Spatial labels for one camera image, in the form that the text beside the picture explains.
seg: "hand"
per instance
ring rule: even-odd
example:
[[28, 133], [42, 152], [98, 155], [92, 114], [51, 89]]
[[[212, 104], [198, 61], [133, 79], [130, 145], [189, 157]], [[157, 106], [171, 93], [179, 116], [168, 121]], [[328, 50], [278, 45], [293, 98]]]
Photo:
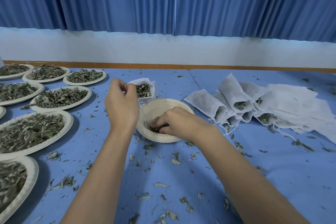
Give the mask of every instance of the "hand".
[[110, 130], [122, 128], [133, 133], [139, 118], [136, 85], [114, 78], [104, 102], [110, 120]]
[[216, 128], [181, 107], [174, 107], [155, 120], [156, 121], [151, 124], [152, 128], [157, 128], [166, 123], [169, 124], [169, 126], [160, 129], [160, 134], [174, 135], [191, 142], [195, 142], [198, 135], [202, 132], [212, 130], [212, 127]]

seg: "wooden trim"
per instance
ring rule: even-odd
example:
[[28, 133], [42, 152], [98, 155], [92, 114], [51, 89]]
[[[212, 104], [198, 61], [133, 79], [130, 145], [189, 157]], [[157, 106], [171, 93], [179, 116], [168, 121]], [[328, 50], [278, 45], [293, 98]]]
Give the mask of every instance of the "wooden trim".
[[62, 61], [14, 61], [4, 60], [5, 64], [58, 65], [69, 68], [126, 68], [126, 69], [237, 69], [237, 70], [275, 70], [275, 71], [311, 71], [336, 73], [336, 68], [318, 67], [256, 67], [256, 66], [216, 66], [216, 65], [174, 65], [174, 64], [131, 64], [131, 63], [94, 63], [94, 62], [62, 62]]

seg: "white paper plate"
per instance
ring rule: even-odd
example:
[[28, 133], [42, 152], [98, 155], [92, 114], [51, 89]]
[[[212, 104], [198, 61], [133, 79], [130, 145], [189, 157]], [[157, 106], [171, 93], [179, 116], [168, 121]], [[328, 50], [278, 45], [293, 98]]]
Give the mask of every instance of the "white paper plate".
[[32, 80], [32, 71], [30, 71], [29, 73], [24, 74], [22, 79], [25, 82], [38, 82], [38, 83], [54, 82], [54, 81], [57, 81], [57, 80], [60, 80], [60, 79], [64, 78], [65, 76], [67, 76], [68, 74], [71, 73], [70, 70], [66, 67], [60, 67], [60, 68], [62, 68], [65, 71], [65, 74], [63, 74], [59, 77], [55, 77], [55, 78], [52, 78], [52, 79], [45, 79], [45, 80]]
[[181, 101], [170, 99], [170, 98], [161, 98], [161, 99], [157, 99], [152, 102], [149, 102], [148, 104], [143, 104], [141, 107], [143, 109], [143, 112], [145, 113], [145, 119], [143, 118], [142, 111], [140, 110], [138, 123], [136, 125], [136, 128], [139, 131], [139, 133], [142, 136], [146, 137], [147, 139], [154, 141], [154, 142], [159, 142], [159, 143], [172, 143], [172, 142], [180, 141], [181, 139], [176, 136], [154, 133], [144, 126], [144, 120], [146, 122], [151, 122], [156, 117], [163, 115], [164, 112], [176, 106], [179, 106], [187, 110], [188, 112], [194, 114], [192, 109], [189, 106], [187, 106], [185, 103], [182, 103]]
[[67, 75], [66, 77], [63, 78], [63, 82], [65, 82], [66, 84], [69, 84], [69, 85], [75, 85], [75, 86], [84, 86], [84, 85], [91, 85], [91, 84], [95, 84], [97, 82], [100, 82], [102, 80], [104, 80], [106, 78], [106, 73], [103, 71], [103, 70], [97, 70], [97, 69], [89, 69], [89, 70], [95, 70], [97, 72], [103, 72], [103, 76], [97, 80], [94, 80], [94, 81], [90, 81], [90, 82], [70, 82], [68, 81], [68, 76], [70, 76], [71, 74]]
[[18, 74], [0, 76], [0, 80], [19, 78], [19, 77], [22, 77], [24, 74], [34, 70], [34, 67], [32, 65], [27, 65], [27, 64], [19, 64], [19, 65], [27, 66], [27, 67], [29, 67], [29, 69], [27, 71], [24, 71], [24, 72], [18, 73]]
[[17, 122], [18, 120], [22, 120], [22, 119], [26, 119], [30, 116], [36, 115], [37, 113], [43, 113], [45, 115], [54, 115], [54, 114], [61, 114], [63, 116], [63, 119], [65, 120], [65, 124], [64, 127], [62, 128], [62, 130], [60, 132], [58, 132], [55, 136], [49, 138], [48, 140], [44, 141], [43, 143], [40, 143], [38, 145], [35, 145], [33, 147], [30, 147], [28, 149], [25, 150], [21, 150], [21, 151], [17, 151], [17, 152], [12, 152], [12, 153], [2, 153], [0, 154], [0, 161], [1, 160], [8, 160], [8, 159], [13, 159], [13, 158], [19, 158], [19, 157], [23, 157], [29, 154], [32, 154], [36, 151], [39, 151], [49, 145], [51, 145], [52, 143], [56, 142], [58, 139], [60, 139], [62, 136], [65, 135], [66, 132], [68, 132], [68, 130], [71, 128], [73, 122], [74, 122], [74, 118], [73, 116], [66, 112], [66, 111], [57, 111], [57, 112], [32, 112], [32, 113], [28, 113], [22, 116], [19, 116], [15, 119], [9, 120], [7, 122], [5, 122], [4, 124], [0, 125], [0, 129], [8, 126], [11, 123]]
[[24, 182], [24, 185], [16, 198], [14, 198], [10, 205], [7, 206], [7, 208], [0, 214], [0, 224], [4, 224], [10, 218], [10, 216], [12, 216], [12, 214], [15, 213], [15, 211], [20, 207], [23, 201], [25, 201], [29, 193], [32, 191], [39, 175], [39, 166], [37, 162], [31, 157], [21, 157], [7, 160], [5, 162], [20, 162], [21, 164], [23, 164], [27, 171], [27, 179]]
[[[83, 87], [83, 86], [66, 86], [66, 87], [60, 87], [60, 88], [56, 88], [56, 89], [52, 89], [52, 91], [55, 91], [55, 90], [60, 90], [60, 89], [65, 89], [65, 88], [69, 88], [69, 89], [75, 89], [75, 88], [78, 88], [80, 90], [87, 90], [88, 93], [86, 95], [85, 98], [83, 98], [82, 100], [76, 102], [76, 103], [73, 103], [71, 105], [65, 105], [65, 106], [62, 106], [62, 107], [56, 107], [56, 108], [42, 108], [42, 107], [38, 107], [38, 106], [32, 106], [30, 107], [32, 110], [34, 111], [37, 111], [37, 112], [56, 112], [56, 111], [61, 111], [61, 110], [66, 110], [66, 109], [70, 109], [70, 108], [73, 108], [77, 105], [80, 105], [81, 103], [84, 103], [86, 100], [88, 100], [91, 95], [92, 95], [92, 91], [89, 89], [89, 88], [86, 88], [86, 87]], [[36, 96], [35, 98], [33, 98], [30, 102], [30, 104], [35, 104], [36, 103], [36, 99], [37, 99], [38, 96]]]
[[34, 86], [35, 88], [37, 88], [37, 91], [33, 92], [32, 94], [30, 95], [27, 95], [23, 98], [17, 98], [17, 99], [14, 99], [14, 100], [8, 100], [8, 101], [3, 101], [3, 102], [0, 102], [0, 106], [4, 106], [4, 105], [13, 105], [13, 104], [17, 104], [17, 103], [21, 103], [21, 102], [24, 102], [28, 99], [31, 99], [33, 98], [34, 96], [40, 94], [43, 90], [44, 90], [44, 85], [40, 84], [40, 83], [36, 83], [36, 82], [29, 82], [29, 84], [31, 86]]
[[0, 119], [6, 114], [6, 108], [0, 106]]

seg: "stack of bags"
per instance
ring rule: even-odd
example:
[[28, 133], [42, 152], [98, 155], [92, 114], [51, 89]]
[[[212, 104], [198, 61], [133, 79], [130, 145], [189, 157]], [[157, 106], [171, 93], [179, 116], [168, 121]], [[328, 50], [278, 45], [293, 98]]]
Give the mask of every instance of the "stack of bags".
[[336, 119], [327, 101], [301, 86], [238, 82], [232, 73], [221, 82], [217, 93], [198, 90], [184, 100], [216, 124], [237, 127], [255, 117], [265, 126], [291, 128], [297, 133], [317, 131], [336, 143]]

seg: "left hand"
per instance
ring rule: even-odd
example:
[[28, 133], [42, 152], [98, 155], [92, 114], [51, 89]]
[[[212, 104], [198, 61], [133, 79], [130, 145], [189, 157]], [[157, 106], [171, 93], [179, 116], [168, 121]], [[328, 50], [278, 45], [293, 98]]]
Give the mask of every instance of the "left hand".
[[110, 130], [122, 128], [133, 133], [139, 118], [136, 85], [114, 78], [104, 102], [110, 120]]

